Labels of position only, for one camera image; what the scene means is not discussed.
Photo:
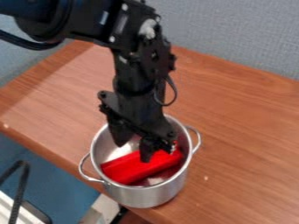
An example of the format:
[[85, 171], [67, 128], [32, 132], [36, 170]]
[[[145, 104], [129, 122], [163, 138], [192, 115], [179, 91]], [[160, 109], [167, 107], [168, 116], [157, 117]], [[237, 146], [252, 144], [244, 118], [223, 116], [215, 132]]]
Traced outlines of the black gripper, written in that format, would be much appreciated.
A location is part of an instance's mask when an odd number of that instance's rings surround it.
[[133, 135], [139, 135], [143, 163], [151, 161], [157, 150], [172, 152], [177, 133], [151, 93], [124, 95], [101, 90], [97, 92], [97, 98], [99, 110], [107, 116], [109, 133], [117, 147], [121, 147]]

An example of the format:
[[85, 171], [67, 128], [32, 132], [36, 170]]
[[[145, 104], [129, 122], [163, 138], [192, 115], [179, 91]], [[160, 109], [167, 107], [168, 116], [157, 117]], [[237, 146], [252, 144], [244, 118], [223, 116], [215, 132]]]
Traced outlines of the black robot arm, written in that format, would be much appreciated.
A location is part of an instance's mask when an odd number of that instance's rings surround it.
[[100, 91], [113, 142], [140, 136], [140, 160], [173, 150], [176, 131], [163, 108], [176, 57], [163, 35], [160, 15], [145, 0], [0, 0], [0, 14], [13, 18], [31, 37], [0, 30], [0, 39], [35, 51], [76, 39], [109, 49], [115, 61], [113, 90]]

